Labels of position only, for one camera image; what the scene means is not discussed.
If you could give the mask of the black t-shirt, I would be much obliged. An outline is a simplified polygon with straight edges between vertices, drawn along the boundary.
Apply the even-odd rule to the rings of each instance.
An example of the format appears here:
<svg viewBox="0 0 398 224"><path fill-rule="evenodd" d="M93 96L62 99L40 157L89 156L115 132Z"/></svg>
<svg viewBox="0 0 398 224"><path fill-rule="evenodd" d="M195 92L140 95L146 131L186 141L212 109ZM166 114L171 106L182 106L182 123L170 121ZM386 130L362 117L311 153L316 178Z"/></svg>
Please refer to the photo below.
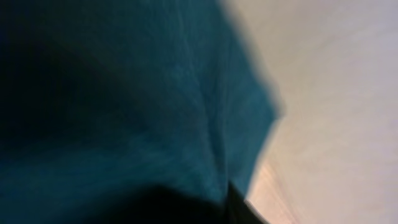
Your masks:
<svg viewBox="0 0 398 224"><path fill-rule="evenodd" d="M219 1L1 1L2 223L225 223L276 117Z"/></svg>

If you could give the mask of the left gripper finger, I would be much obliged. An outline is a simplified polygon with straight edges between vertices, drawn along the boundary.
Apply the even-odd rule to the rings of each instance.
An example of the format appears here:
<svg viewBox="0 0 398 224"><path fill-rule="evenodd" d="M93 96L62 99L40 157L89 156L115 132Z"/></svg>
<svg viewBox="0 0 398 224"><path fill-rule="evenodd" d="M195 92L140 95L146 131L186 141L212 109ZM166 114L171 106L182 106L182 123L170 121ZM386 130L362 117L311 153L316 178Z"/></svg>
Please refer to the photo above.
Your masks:
<svg viewBox="0 0 398 224"><path fill-rule="evenodd" d="M227 224L269 224L253 206L244 199L232 182L224 204L224 222Z"/></svg>

